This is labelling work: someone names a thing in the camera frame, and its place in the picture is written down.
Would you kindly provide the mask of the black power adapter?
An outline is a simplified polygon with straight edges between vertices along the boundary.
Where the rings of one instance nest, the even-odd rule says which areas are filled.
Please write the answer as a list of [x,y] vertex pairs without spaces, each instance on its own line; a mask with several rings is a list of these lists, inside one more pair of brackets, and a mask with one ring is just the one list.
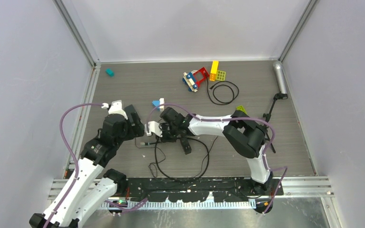
[[192,152],[192,148],[191,148],[188,138],[186,138],[186,137],[180,138],[180,144],[182,146],[182,149],[183,149],[185,155],[188,155]]

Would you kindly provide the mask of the blue white toy brick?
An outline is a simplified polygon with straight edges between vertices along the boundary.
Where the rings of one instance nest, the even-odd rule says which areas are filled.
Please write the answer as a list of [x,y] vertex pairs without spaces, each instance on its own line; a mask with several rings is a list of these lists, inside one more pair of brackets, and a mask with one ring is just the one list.
[[153,100],[152,101],[152,105],[158,111],[163,111],[164,110],[164,103],[165,103],[164,98],[159,98],[158,100]]

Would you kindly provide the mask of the green toy brick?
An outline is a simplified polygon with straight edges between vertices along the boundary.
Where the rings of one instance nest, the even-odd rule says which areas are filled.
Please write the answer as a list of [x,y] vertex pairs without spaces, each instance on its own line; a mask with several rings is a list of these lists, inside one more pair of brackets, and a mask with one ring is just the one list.
[[242,106],[242,105],[237,106],[237,107],[236,107],[236,110],[242,111],[242,112],[244,112],[245,114],[247,114],[246,109],[245,109],[245,108],[244,108],[244,106]]

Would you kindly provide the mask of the silver microphone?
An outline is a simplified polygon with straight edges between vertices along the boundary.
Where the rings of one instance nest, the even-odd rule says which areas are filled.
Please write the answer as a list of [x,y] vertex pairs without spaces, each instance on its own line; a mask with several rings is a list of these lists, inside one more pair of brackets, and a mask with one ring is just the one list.
[[285,75],[282,63],[280,61],[275,61],[273,63],[273,69],[275,72],[279,92],[283,95],[287,95],[288,90],[285,82]]

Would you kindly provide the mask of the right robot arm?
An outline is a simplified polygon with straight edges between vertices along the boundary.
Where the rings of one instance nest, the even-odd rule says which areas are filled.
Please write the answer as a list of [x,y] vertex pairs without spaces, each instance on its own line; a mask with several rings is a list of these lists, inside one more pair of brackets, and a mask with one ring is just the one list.
[[162,140],[199,135],[226,138],[234,150],[246,158],[254,192],[264,195],[271,189],[273,172],[268,167],[265,153],[274,137],[266,142],[267,132],[272,129],[267,121],[249,117],[240,110],[220,117],[192,113],[183,116],[171,107],[164,109],[160,118],[166,124],[158,127],[157,135]]

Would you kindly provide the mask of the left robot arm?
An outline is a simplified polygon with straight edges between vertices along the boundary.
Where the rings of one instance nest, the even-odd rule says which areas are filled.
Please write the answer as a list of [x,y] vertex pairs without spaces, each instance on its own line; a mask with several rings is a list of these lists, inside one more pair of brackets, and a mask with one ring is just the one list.
[[144,125],[133,105],[123,107],[120,100],[103,103],[108,111],[102,128],[88,141],[74,172],[50,206],[29,220],[33,228],[81,228],[111,196],[127,192],[126,175],[114,169],[105,171],[125,141],[144,135]]

